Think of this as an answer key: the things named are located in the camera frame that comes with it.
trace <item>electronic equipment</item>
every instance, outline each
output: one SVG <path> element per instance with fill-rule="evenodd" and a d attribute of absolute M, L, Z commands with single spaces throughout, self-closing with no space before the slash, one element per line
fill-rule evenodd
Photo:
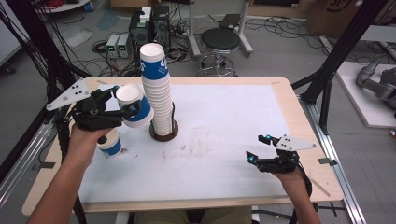
<path fill-rule="evenodd" d="M 154 34 L 158 44 L 164 49 L 171 47 L 169 32 L 169 6 L 155 7 L 152 13 Z"/>
<path fill-rule="evenodd" d="M 224 19 L 221 21 L 220 27 L 233 30 L 238 24 L 241 14 L 226 14 Z"/>
<path fill-rule="evenodd" d="M 132 52 L 131 37 L 128 34 L 120 35 L 117 47 L 119 48 L 119 55 L 121 58 L 129 58 Z"/>
<path fill-rule="evenodd" d="M 142 10 L 137 9 L 132 15 L 131 23 L 129 24 L 129 33 L 137 46 L 143 46 L 152 41 L 150 21 L 141 21 L 141 13 Z"/>
<path fill-rule="evenodd" d="M 151 18 L 151 7 L 142 7 L 142 11 L 140 12 L 140 20 L 149 21 L 150 18 Z"/>
<path fill-rule="evenodd" d="M 118 58 L 119 48 L 117 48 L 117 43 L 119 42 L 120 35 L 112 35 L 106 43 L 107 53 L 109 58 Z"/>

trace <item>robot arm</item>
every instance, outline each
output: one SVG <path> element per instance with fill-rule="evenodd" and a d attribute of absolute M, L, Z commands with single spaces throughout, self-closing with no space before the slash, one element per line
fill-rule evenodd
<path fill-rule="evenodd" d="M 115 97 L 118 88 L 119 86 L 114 86 L 105 91 L 98 89 L 89 94 L 84 80 L 80 79 L 51 104 L 48 104 L 47 109 L 51 111 L 76 103 L 67 117 L 73 117 L 81 130 L 92 132 L 119 127 L 125 119 L 139 112 L 141 103 L 136 101 L 123 106 L 120 110 L 106 111 L 106 102 L 112 95 Z"/>
<path fill-rule="evenodd" d="M 258 156 L 247 151 L 247 162 L 257 166 L 260 172 L 287 174 L 298 168 L 305 182 L 308 196 L 312 194 L 312 183 L 300 164 L 300 157 L 296 150 L 316 147 L 315 144 L 306 142 L 292 136 L 283 135 L 281 138 L 274 138 L 267 134 L 265 137 L 259 135 L 259 141 L 266 145 L 273 145 L 276 148 L 277 157 L 273 159 L 259 159 Z"/>
<path fill-rule="evenodd" d="M 381 100 L 392 100 L 396 94 L 395 87 L 391 85 L 392 81 L 396 82 L 396 68 L 384 71 L 381 81 L 378 83 L 370 79 L 378 65 L 379 59 L 375 59 L 363 67 L 358 73 L 356 84 L 359 87 L 372 91 Z"/>

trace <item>stack of paper cups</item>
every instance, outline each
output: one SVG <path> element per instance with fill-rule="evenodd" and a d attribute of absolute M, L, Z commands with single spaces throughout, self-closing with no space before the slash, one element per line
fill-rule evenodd
<path fill-rule="evenodd" d="M 159 141 L 169 141 L 177 134 L 177 123 L 173 119 L 170 76 L 163 47 L 155 43 L 146 44 L 140 48 L 140 58 L 143 88 L 154 109 L 151 129 L 155 135 L 165 136 L 162 140 L 153 137 Z"/>
<path fill-rule="evenodd" d="M 113 157 L 121 152 L 121 142 L 117 129 L 111 130 L 97 147 L 108 157 Z"/>
<path fill-rule="evenodd" d="M 139 128 L 152 120 L 154 110 L 151 108 L 143 91 L 137 85 L 128 84 L 119 87 L 116 92 L 116 98 L 119 102 L 120 108 L 139 100 L 141 102 L 139 112 L 135 116 L 130 117 L 123 122 L 126 126 Z"/>

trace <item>blue and white paper cup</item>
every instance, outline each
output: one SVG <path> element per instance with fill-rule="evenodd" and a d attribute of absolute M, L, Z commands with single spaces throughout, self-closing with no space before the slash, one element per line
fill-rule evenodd
<path fill-rule="evenodd" d="M 137 115 L 126 119 L 123 123 L 131 128 L 140 128 L 149 123 L 154 116 L 154 110 L 151 108 L 148 99 L 143 91 L 135 84 L 128 84 L 117 89 L 116 97 L 120 108 L 125 105 L 141 101 L 140 110 Z"/>
<path fill-rule="evenodd" d="M 96 145 L 108 157 L 113 157 L 121 152 L 121 141 L 117 129 L 111 130 L 106 135 L 106 141 Z"/>
<path fill-rule="evenodd" d="M 146 85 L 159 86 L 169 80 L 163 46 L 149 43 L 140 48 L 142 80 Z"/>

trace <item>human arm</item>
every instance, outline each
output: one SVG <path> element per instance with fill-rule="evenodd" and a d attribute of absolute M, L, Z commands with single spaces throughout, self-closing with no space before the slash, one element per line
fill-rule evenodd
<path fill-rule="evenodd" d="M 289 195 L 291 202 L 297 214 L 300 224 L 318 224 L 321 223 L 318 213 L 309 200 L 305 188 L 303 175 L 298 169 L 287 174 L 273 174 L 282 183 L 283 189 Z"/>
<path fill-rule="evenodd" d="M 68 223 L 84 172 L 91 164 L 97 140 L 110 129 L 85 132 L 73 125 L 67 155 L 28 224 Z"/>

